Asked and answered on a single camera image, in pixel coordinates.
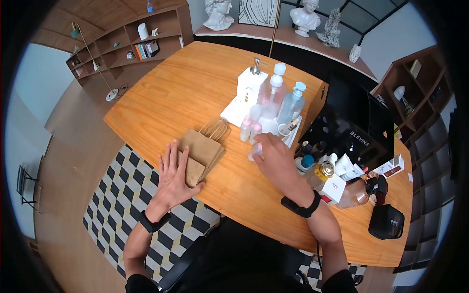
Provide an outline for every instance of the cubby shelf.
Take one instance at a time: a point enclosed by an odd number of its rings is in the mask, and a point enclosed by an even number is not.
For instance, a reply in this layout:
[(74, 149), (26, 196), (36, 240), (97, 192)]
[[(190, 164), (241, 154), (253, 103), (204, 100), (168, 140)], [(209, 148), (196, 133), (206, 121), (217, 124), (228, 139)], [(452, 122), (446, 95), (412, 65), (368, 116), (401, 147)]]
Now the cubby shelf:
[[(418, 60), (422, 67), (413, 76)], [(413, 199), (410, 227), (404, 253), (395, 273), (425, 268), (438, 245), (442, 207), (454, 199), (455, 185), (450, 180), (448, 132), (440, 111), (452, 95), (446, 67), (436, 46), (392, 63), (375, 90), (392, 114), (410, 152), (413, 173)], [(406, 114), (403, 101), (394, 90), (405, 86), (405, 99), (414, 108)]]
[[(137, 31), (137, 27), (141, 23), (146, 24), (150, 34), (145, 40), (140, 39)], [(151, 30), (155, 28), (158, 28), (159, 34), (153, 37)], [(135, 45), (151, 40), (157, 40), (159, 52), (154, 57), (141, 60)], [(88, 49), (83, 46), (70, 56), (66, 64), (83, 86), (87, 81), (87, 77), (99, 72), (94, 70), (92, 59), (100, 63), (99, 69), (101, 72), (109, 72), (113, 79), (117, 79), (127, 65), (133, 66), (143, 62), (154, 62), (156, 66), (193, 40), (189, 6), (183, 4), (136, 17), (104, 32), (88, 44), (91, 55)], [(127, 59), (129, 51), (135, 55), (133, 60)], [(80, 76), (76, 72), (78, 68), (83, 69)]]

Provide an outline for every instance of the hand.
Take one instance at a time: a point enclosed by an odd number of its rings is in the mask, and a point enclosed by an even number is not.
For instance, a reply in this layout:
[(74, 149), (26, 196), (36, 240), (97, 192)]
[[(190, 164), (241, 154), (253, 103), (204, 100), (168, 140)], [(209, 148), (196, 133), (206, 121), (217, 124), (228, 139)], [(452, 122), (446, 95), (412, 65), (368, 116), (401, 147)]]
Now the hand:
[(309, 207), (314, 194), (306, 180), (298, 173), (290, 148), (272, 133), (261, 133), (254, 139), (261, 142), (264, 154), (264, 159), (259, 155), (252, 156), (260, 172), (298, 206)]
[(176, 139), (172, 144), (167, 143), (164, 159), (161, 156), (158, 157), (158, 191), (150, 200), (145, 211), (145, 215), (153, 223), (159, 222), (159, 219), (174, 206), (197, 195), (205, 186), (204, 182), (200, 182), (194, 188), (186, 185), (185, 177), (189, 148), (187, 147), (184, 150), (178, 167), (177, 143)]

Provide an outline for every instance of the wooden table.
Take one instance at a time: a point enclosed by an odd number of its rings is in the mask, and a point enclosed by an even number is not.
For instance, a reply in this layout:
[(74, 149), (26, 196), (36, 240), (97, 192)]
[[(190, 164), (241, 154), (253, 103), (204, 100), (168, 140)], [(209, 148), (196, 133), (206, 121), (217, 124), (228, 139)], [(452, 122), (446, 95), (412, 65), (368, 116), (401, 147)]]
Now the wooden table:
[[(222, 45), (193, 42), (160, 63), (133, 86), (105, 116), (106, 123), (150, 164), (158, 165), (165, 144), (180, 138), (188, 128), (199, 130), (236, 95), (238, 75), (252, 65), (254, 53)], [(262, 57), (273, 74), (276, 60)], [(324, 83), (287, 65), (284, 82), (293, 88), (302, 81), (306, 106), (305, 123), (314, 119), (324, 100)], [(300, 126), (300, 133), (305, 125)], [(280, 204), (280, 194), (247, 159), (249, 143), (239, 140), (239, 128), (230, 124), (231, 134), (222, 142), (226, 154), (206, 177), (207, 185), (197, 196), (205, 204), (235, 221), (288, 245), (314, 252), (316, 241), (305, 219)], [(407, 239), (412, 210), (410, 154), (396, 139), (405, 170), (390, 178), (387, 202), (404, 213), (406, 222), (400, 239), (378, 240), (368, 234), (370, 203), (339, 210), (331, 207), (342, 229), (349, 262), (397, 266)]]

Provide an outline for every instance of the black wrist strap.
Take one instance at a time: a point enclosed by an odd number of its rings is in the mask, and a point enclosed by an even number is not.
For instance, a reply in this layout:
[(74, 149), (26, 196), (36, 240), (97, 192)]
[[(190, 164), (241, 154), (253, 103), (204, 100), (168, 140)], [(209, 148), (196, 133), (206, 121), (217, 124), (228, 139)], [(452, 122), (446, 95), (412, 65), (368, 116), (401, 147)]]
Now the black wrist strap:
[(314, 200), (308, 208), (299, 207), (294, 201), (285, 196), (282, 198), (281, 203), (295, 214), (302, 216), (303, 218), (309, 218), (311, 217), (311, 214), (318, 208), (319, 202), (321, 201), (321, 196), (319, 193), (315, 190), (313, 190), (313, 192)]
[(150, 233), (155, 233), (156, 231), (158, 231), (159, 229), (161, 229), (161, 227), (166, 224), (167, 221), (169, 221), (169, 219), (171, 218), (171, 214), (170, 213), (166, 213), (164, 216), (161, 217), (161, 219), (159, 220), (159, 222), (157, 223), (152, 223), (150, 222), (150, 220), (146, 217), (145, 215), (145, 210), (143, 210), (141, 213), (140, 213), (140, 223), (142, 224), (143, 227), (145, 227), (145, 229), (150, 232)]

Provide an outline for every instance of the black and white floor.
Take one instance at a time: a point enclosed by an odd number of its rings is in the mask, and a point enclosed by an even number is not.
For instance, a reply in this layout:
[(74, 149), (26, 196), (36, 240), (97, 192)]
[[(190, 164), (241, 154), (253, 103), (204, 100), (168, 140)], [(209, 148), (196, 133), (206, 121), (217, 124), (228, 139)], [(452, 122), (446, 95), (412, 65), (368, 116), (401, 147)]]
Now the black and white floor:
[[(128, 145), (124, 145), (104, 174), (88, 205), (83, 224), (111, 265), (125, 277), (122, 252), (125, 242), (158, 190), (158, 171)], [(172, 218), (154, 233), (147, 256), (147, 271), (158, 283), (164, 274), (199, 236), (216, 225), (220, 213), (192, 198), (171, 210)], [(321, 291), (321, 271), (317, 256), (302, 251), (300, 270), (311, 287)], [(349, 264), (354, 275), (363, 275), (366, 266)]]

